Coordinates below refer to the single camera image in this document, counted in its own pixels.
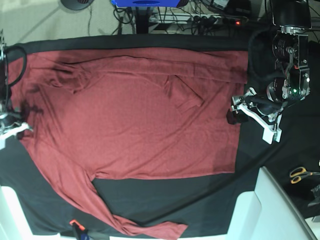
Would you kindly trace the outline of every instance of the black tablecloth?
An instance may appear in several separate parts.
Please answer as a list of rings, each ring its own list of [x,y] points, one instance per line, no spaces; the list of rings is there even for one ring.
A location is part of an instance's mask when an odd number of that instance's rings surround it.
[[[255,68],[260,74],[274,66],[268,40],[255,42]],[[22,44],[28,53],[69,49],[121,49],[171,47],[194,51],[247,51],[247,39],[186,35],[98,36]],[[163,221],[188,224],[183,237],[226,234],[236,199],[255,188],[259,167],[269,168],[305,218],[320,214],[320,205],[307,207],[312,200],[310,189],[317,177],[291,185],[288,173],[303,165],[319,170],[320,160],[320,47],[310,44],[310,86],[307,99],[283,114],[280,143],[268,145],[262,140],[263,129],[254,121],[241,125],[234,174],[170,180],[95,179],[94,186],[110,210],[141,225]],[[9,56],[12,61],[18,52]],[[263,88],[250,74],[248,86]],[[60,198],[42,177],[24,147],[14,138],[0,151],[0,184],[12,187],[18,195],[27,221],[34,234],[51,235],[69,231],[69,221],[77,219],[90,230],[123,237],[113,228],[79,211]]]

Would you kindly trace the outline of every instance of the black cable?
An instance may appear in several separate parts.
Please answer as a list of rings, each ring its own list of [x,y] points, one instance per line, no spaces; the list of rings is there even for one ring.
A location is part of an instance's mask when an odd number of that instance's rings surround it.
[[[118,16],[116,15],[116,12],[118,14],[124,13],[124,15],[128,16],[129,20],[123,21],[123,20],[119,19]],[[115,19],[118,20],[118,22],[120,22],[122,24],[131,24],[132,20],[134,19],[134,15],[129,13],[128,8],[117,8],[116,6],[114,6],[113,16],[115,17]]]
[[[225,189],[229,185],[236,182],[238,179],[246,175],[252,170],[257,170],[263,167],[267,161],[272,159],[278,152],[280,152],[287,144],[286,141],[282,141],[283,144],[275,144],[273,151],[267,150],[263,151],[256,158],[252,159],[249,163],[247,163],[243,168],[236,170],[235,173],[231,174],[227,179],[220,180],[215,182],[214,186],[209,189],[204,189],[202,193],[196,197],[195,199],[191,199],[190,201],[181,204],[174,209],[169,209],[161,215],[154,217],[148,221],[143,222],[143,226],[155,225],[161,222],[165,222],[167,219],[175,219],[177,216],[175,215],[179,211],[188,209],[189,206],[193,206],[196,204],[201,204],[205,201],[208,201],[208,198],[212,195],[218,193],[219,191]]]
[[[194,21],[192,21],[192,23],[191,23],[191,34],[192,35],[195,35],[195,33],[196,33],[196,31],[194,31]]]
[[[315,38],[316,38],[317,41],[318,41],[318,44],[320,44],[320,40],[319,40],[319,38],[318,38],[318,36],[316,35],[315,32],[320,32],[320,30],[307,30],[307,31],[304,31],[303,34],[304,34],[304,33],[313,33],[313,35],[315,36]]]
[[[167,10],[168,10],[168,8],[165,7],[164,16],[163,16],[163,21],[164,21],[164,22],[166,21]]]
[[[112,33],[111,33],[111,36],[113,35],[113,34],[115,34],[115,32],[119,29],[120,27],[118,26]]]
[[[92,19],[92,4],[90,4],[90,6],[89,6],[89,13],[90,13],[90,18],[88,21],[88,36],[91,36],[90,35],[90,25],[91,25],[91,19]]]
[[[11,51],[14,51],[14,50],[21,51],[23,64],[22,64],[22,70],[21,70],[19,76],[16,78],[16,80],[14,80],[12,83],[8,84],[9,88],[12,88],[14,85],[16,85],[22,79],[22,77],[25,74],[25,71],[27,69],[27,53],[23,47],[18,46],[18,45],[10,46],[5,50],[5,54],[7,54]]]
[[[6,80],[5,80],[5,102],[4,102],[4,110],[7,109],[8,107],[8,103],[9,103],[9,64],[8,64],[8,58],[7,58],[7,55],[5,55],[5,63],[4,63],[6,66],[5,66],[5,76],[6,76]]]
[[[267,22],[269,23],[267,0],[264,0],[264,12],[265,12],[266,20],[267,20]]]
[[[180,29],[182,32],[184,32],[184,31],[185,31],[185,30],[184,30],[184,27],[179,24],[178,17],[177,17],[176,14],[172,11],[172,7],[169,8],[169,11],[170,11],[171,14],[175,17],[175,19],[176,19],[176,24],[177,24],[177,26],[178,26],[178,28],[177,28],[177,30],[175,31],[175,33],[177,33],[178,29]]]
[[[161,13],[160,13],[160,7],[158,7],[158,12],[159,12],[159,18],[160,18],[160,22],[161,22],[161,23],[163,23],[163,22],[162,22],[162,17],[161,17]]]
[[[194,5],[195,5],[195,11],[196,12],[198,12],[198,8],[200,9],[200,12],[199,12],[199,14],[201,15],[201,14],[204,14],[204,11],[202,11],[202,9],[201,9],[201,2],[199,2],[199,4],[197,3],[197,0],[193,0],[193,2],[194,2]]]
[[[253,34],[251,35],[249,42],[248,42],[248,68],[249,68],[250,72],[253,74],[253,76],[256,78],[257,81],[268,81],[268,80],[274,79],[276,77],[281,77],[281,78],[284,77],[283,73],[279,72],[279,71],[274,71],[268,75],[261,76],[255,70],[254,59],[253,59],[254,41],[258,35],[260,35],[264,32],[270,32],[270,31],[271,31],[271,28],[269,26],[267,28],[257,30],[255,32],[253,32]]]
[[[309,8],[311,8],[320,17],[320,14],[312,6],[309,5]]]
[[[184,10],[182,7],[177,7],[177,9],[182,10],[184,13],[189,14],[191,16],[192,19],[194,19],[194,16],[192,16],[192,14],[186,10]]]

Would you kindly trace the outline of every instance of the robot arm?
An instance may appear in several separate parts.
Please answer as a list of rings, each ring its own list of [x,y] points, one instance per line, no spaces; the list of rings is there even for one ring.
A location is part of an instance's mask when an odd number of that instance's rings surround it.
[[[24,130],[32,130],[31,127],[24,122],[21,114],[14,111],[11,103],[11,87],[15,85],[23,76],[26,65],[27,55],[23,50],[24,63],[19,77],[13,82],[8,82],[8,60],[7,53],[10,48],[6,47],[3,32],[0,32],[0,150],[6,146],[6,139],[16,136]]]
[[[308,0],[270,1],[273,24],[279,27],[272,43],[274,66],[281,74],[272,79],[264,92],[257,93],[251,87],[243,96],[233,96],[227,120],[236,124],[253,118],[264,128],[263,140],[272,144],[281,138],[282,112],[310,93],[308,35],[302,32],[311,28],[311,17]]]

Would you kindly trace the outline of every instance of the electronic device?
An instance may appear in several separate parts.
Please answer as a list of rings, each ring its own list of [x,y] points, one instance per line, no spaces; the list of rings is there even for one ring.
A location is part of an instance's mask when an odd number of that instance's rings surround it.
[[[224,12],[233,16],[251,17],[252,7],[250,0],[230,0]]]
[[[253,118],[263,128],[263,140],[271,144],[279,142],[282,130],[282,112],[302,101],[310,93],[310,69],[308,67],[308,35],[311,16],[307,0],[271,0],[273,24],[279,28],[273,38],[272,50],[276,57],[275,72],[259,76],[249,50],[249,68],[257,80],[270,81],[264,92],[250,87],[246,94],[232,97],[232,106],[227,113],[229,124],[242,123]],[[253,40],[264,30],[254,33]]]
[[[212,0],[210,5],[213,8],[224,10],[227,7],[229,1],[230,0]]]
[[[118,7],[183,7],[189,0],[111,0]]]

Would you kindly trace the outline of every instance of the red long-sleeve shirt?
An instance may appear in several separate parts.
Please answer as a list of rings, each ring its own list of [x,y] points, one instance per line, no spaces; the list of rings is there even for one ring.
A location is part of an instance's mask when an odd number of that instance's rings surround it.
[[[9,65],[10,81],[21,63]],[[243,92],[247,63],[246,52],[172,48],[30,54],[12,89],[33,127],[21,142],[76,208],[129,236],[175,240],[186,225],[140,227],[113,215],[92,180],[233,172],[240,127],[227,124],[226,112]]]

